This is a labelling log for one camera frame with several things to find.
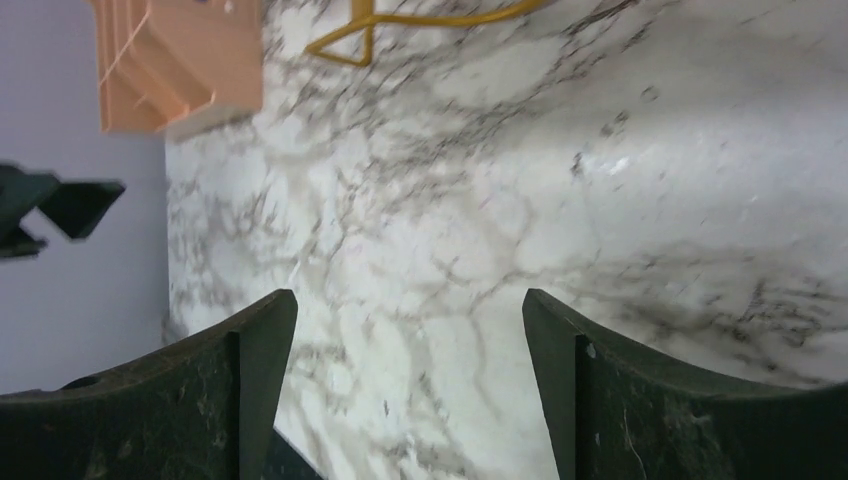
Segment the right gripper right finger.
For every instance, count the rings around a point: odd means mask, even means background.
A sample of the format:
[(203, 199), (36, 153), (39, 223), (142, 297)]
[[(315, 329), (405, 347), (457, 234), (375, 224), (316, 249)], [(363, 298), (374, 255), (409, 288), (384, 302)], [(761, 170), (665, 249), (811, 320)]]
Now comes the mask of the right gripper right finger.
[(563, 479), (843, 479), (847, 387), (798, 390), (680, 361), (540, 289), (526, 341)]

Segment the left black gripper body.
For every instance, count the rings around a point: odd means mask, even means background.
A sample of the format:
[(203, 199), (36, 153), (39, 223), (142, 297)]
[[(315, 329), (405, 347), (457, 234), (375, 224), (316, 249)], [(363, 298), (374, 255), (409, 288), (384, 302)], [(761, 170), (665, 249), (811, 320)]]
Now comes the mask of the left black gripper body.
[(21, 224), (38, 210), (68, 239), (87, 239), (125, 192), (117, 180), (62, 180), (48, 171), (1, 164), (1, 258), (36, 257), (48, 245)]

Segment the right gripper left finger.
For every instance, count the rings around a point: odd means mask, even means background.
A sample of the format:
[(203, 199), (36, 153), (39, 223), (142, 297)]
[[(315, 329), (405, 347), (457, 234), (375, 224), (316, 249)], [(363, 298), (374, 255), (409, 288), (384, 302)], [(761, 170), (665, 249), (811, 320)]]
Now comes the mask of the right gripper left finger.
[(278, 289), (167, 347), (1, 398), (5, 479), (258, 479), (298, 304)]

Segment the peach plastic file organizer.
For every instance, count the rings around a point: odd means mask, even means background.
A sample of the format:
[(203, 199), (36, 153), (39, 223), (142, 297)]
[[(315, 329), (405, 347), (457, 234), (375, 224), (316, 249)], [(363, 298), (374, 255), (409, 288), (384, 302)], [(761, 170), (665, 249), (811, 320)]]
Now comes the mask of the peach plastic file organizer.
[(261, 2), (90, 5), (103, 132), (181, 140), (261, 110)]

